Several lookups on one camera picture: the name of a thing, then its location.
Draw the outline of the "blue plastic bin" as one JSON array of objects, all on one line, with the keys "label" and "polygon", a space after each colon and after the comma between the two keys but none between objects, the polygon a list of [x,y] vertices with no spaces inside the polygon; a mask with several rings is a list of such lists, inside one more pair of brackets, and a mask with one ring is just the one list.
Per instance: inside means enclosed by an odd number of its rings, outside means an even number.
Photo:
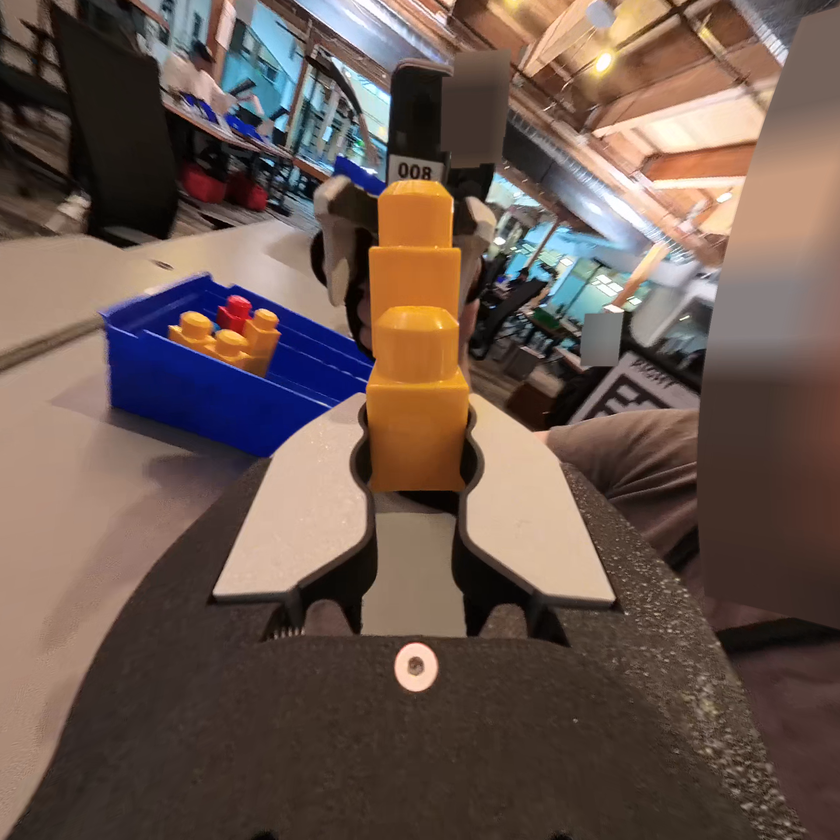
[{"label": "blue plastic bin", "polygon": [[[183,312],[215,315],[238,295],[279,318],[279,346],[265,378],[169,340]],[[364,393],[373,363],[347,338],[208,273],[100,311],[112,407],[256,457],[275,453],[328,410]]]},{"label": "blue plastic bin", "polygon": [[379,196],[386,189],[386,183],[375,171],[369,171],[341,154],[335,158],[332,173],[334,176],[348,178],[351,183],[372,196]]}]

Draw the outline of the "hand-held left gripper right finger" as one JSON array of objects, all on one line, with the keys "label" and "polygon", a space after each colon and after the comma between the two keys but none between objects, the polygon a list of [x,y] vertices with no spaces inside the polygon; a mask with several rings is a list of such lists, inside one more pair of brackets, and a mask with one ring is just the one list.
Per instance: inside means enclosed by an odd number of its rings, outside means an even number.
[{"label": "hand-held left gripper right finger", "polygon": [[513,604],[536,629],[554,607],[611,610],[616,594],[557,457],[483,397],[469,399],[455,583],[468,632]]}]

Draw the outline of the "brown cardboard box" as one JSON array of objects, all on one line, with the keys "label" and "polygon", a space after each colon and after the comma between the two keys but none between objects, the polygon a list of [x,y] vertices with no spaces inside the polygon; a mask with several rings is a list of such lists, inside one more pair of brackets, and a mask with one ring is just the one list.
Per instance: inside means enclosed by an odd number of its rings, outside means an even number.
[{"label": "brown cardboard box", "polygon": [[559,392],[546,391],[543,386],[524,381],[510,394],[505,403],[507,413],[532,431],[550,427],[550,415]]}]

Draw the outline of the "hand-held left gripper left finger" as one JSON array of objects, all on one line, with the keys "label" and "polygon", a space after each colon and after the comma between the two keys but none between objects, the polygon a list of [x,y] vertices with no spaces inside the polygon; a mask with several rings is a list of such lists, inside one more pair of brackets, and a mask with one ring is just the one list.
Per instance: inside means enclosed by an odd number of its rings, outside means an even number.
[{"label": "hand-held left gripper left finger", "polygon": [[266,473],[213,588],[216,602],[280,603],[300,621],[320,600],[361,619],[375,581],[375,505],[363,394],[291,435]]}]

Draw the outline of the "black office chair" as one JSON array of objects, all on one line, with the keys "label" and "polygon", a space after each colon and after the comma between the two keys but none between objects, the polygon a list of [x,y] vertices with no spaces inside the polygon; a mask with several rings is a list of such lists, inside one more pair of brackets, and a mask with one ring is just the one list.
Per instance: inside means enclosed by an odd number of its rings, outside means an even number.
[{"label": "black office chair", "polygon": [[484,360],[504,322],[537,297],[547,284],[546,280],[530,278],[529,270],[524,269],[508,283],[504,294],[492,306],[487,301],[482,302],[476,328],[469,340],[470,356],[478,361]]},{"label": "black office chair", "polygon": [[56,3],[49,13],[90,197],[87,234],[120,248],[168,239],[180,194],[157,63]]}]

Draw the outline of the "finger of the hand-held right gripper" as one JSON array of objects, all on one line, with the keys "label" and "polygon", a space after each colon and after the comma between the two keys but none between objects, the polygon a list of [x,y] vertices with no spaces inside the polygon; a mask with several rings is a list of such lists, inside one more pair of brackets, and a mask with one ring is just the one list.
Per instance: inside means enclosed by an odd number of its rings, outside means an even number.
[{"label": "finger of the hand-held right gripper", "polygon": [[497,220],[479,198],[455,200],[455,248],[460,253],[458,304],[464,306],[480,276],[483,256],[491,245]]},{"label": "finger of the hand-held right gripper", "polygon": [[370,243],[370,197],[347,175],[334,175],[314,194],[318,232],[313,238],[313,273],[333,307],[343,306],[359,279],[364,246]]}]

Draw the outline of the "black framed marker sign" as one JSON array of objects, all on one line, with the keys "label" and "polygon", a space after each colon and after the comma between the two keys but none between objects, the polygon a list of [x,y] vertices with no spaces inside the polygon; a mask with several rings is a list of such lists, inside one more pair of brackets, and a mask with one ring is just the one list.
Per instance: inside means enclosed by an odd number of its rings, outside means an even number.
[{"label": "black framed marker sign", "polygon": [[696,410],[697,388],[660,364],[627,351],[567,421],[578,424],[595,417],[652,410]]}]

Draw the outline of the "yellow two-stud toy block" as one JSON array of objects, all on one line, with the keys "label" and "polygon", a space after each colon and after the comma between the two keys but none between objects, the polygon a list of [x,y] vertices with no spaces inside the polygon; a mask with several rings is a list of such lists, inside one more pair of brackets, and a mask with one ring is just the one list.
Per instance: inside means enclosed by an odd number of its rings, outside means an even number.
[{"label": "yellow two-stud toy block", "polygon": [[252,375],[264,377],[267,362],[258,357],[251,343],[242,334],[220,329],[206,342],[204,351],[217,361]]},{"label": "yellow two-stud toy block", "polygon": [[374,324],[373,339],[371,489],[461,491],[469,386],[459,367],[457,321],[443,308],[393,307]]}]

